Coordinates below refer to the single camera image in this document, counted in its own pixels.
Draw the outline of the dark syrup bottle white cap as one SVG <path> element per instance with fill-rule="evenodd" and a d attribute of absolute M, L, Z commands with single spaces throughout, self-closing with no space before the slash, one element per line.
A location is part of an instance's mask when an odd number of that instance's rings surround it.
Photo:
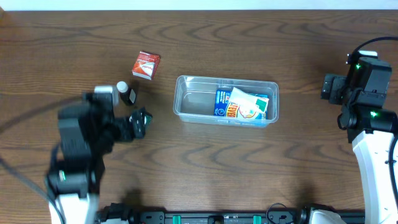
<path fill-rule="evenodd" d="M 126 82 L 118 82 L 116 88 L 118 89 L 120 98 L 126 105 L 133 105 L 135 103 L 136 93 Z"/>

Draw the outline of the blue Kool Fever box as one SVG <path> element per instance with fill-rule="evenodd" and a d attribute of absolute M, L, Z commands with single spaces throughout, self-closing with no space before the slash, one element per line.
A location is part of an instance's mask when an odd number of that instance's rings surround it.
<path fill-rule="evenodd" d="M 214 116 L 222 116 L 229 118 L 242 118 L 242 119 L 267 119 L 267 112 L 260 114 L 253 110 L 244 110 L 239 105 L 230 103 L 231 90 L 216 91 Z"/>

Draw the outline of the green ointment box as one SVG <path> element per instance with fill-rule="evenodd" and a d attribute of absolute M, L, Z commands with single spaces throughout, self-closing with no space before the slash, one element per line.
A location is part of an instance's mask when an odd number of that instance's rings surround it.
<path fill-rule="evenodd" d="M 142 108 L 141 115 L 143 118 L 144 127 L 147 129 L 153 120 L 153 116 L 145 108 Z"/>

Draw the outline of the white green medicine box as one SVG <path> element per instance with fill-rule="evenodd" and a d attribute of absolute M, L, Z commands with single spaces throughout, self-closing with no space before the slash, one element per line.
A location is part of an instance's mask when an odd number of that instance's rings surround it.
<path fill-rule="evenodd" d="M 234 87 L 229 102 L 239 106 L 239 110 L 243 112 L 243 115 L 252 114 L 264 114 L 268 107 L 268 98 L 262 98 L 249 93 L 245 93 L 242 90 Z"/>

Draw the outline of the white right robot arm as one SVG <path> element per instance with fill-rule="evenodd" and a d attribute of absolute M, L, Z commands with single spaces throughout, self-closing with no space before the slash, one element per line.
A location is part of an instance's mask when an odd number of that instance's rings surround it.
<path fill-rule="evenodd" d="M 365 223 L 397 223 L 397 114 L 385 110 L 392 67 L 375 52 L 349 54 L 347 76 L 325 75 L 321 98 L 341 106 L 361 174 Z"/>

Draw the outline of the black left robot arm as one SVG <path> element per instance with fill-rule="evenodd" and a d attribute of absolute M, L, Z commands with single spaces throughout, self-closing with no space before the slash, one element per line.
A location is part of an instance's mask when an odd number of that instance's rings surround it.
<path fill-rule="evenodd" d="M 58 112 L 60 144 L 52 151 L 45 184 L 52 223 L 94 223 L 103 157 L 116 142 L 142 139 L 152 115 L 145 108 L 115 117 L 111 93 L 84 93 Z"/>

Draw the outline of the red Panadol box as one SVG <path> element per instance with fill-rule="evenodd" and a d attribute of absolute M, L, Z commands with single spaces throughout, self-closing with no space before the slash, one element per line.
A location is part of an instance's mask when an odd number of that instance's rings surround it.
<path fill-rule="evenodd" d="M 132 67 L 132 74 L 147 80 L 153 80 L 160 62 L 160 55 L 140 51 Z"/>

